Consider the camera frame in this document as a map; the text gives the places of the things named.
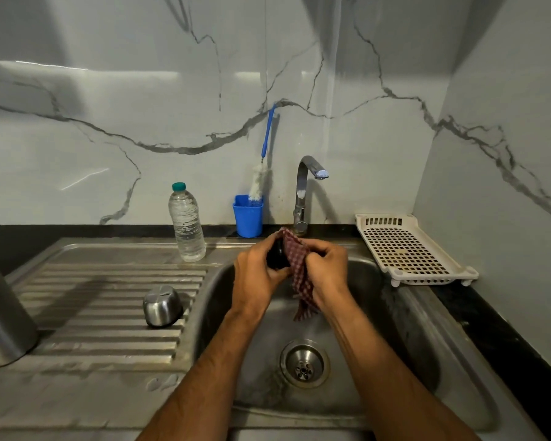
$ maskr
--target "black object in hand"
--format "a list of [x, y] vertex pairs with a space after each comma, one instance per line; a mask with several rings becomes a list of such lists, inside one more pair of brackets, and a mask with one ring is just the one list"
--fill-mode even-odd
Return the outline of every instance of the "black object in hand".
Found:
[[267, 267], [272, 269], [283, 269], [288, 267], [290, 262], [284, 253], [284, 239], [278, 238], [272, 248], [267, 252]]

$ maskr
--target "hand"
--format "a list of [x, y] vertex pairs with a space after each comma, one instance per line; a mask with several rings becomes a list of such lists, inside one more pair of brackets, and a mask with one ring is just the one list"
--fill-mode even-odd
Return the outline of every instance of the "hand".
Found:
[[231, 310], [251, 320], [261, 320], [277, 286], [290, 274], [286, 267], [273, 270], [267, 267], [267, 252], [279, 232], [241, 252], [235, 261], [235, 282]]
[[314, 301], [326, 314], [330, 299], [346, 295], [350, 297], [347, 287], [347, 251], [338, 244], [322, 240], [302, 241], [312, 250], [306, 257], [306, 268], [314, 285]]

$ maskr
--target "dish towel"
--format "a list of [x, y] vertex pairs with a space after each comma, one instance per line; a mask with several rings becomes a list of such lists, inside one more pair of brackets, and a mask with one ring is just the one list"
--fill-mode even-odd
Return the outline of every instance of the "dish towel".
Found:
[[318, 313], [318, 306], [313, 300], [314, 285], [309, 280], [309, 273], [306, 269], [306, 256], [310, 253], [310, 248], [302, 243], [291, 230], [281, 228], [280, 231], [284, 239], [284, 253], [292, 269], [294, 298], [300, 299], [298, 311], [294, 316], [294, 320], [299, 322]]

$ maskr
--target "ridged drainboard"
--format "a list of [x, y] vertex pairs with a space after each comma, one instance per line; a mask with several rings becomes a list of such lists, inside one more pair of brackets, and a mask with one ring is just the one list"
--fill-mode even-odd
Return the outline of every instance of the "ridged drainboard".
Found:
[[[16, 368], [169, 364], [205, 275], [187, 266], [47, 264], [15, 287], [42, 334]], [[171, 285], [184, 305], [168, 328], [145, 323], [143, 297], [155, 285]]]

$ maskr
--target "sink drain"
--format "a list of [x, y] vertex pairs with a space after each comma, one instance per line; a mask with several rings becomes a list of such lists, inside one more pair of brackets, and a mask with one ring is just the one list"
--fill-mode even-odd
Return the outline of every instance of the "sink drain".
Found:
[[279, 367], [292, 385], [314, 388], [328, 377], [327, 353], [314, 341], [291, 341], [279, 356]]

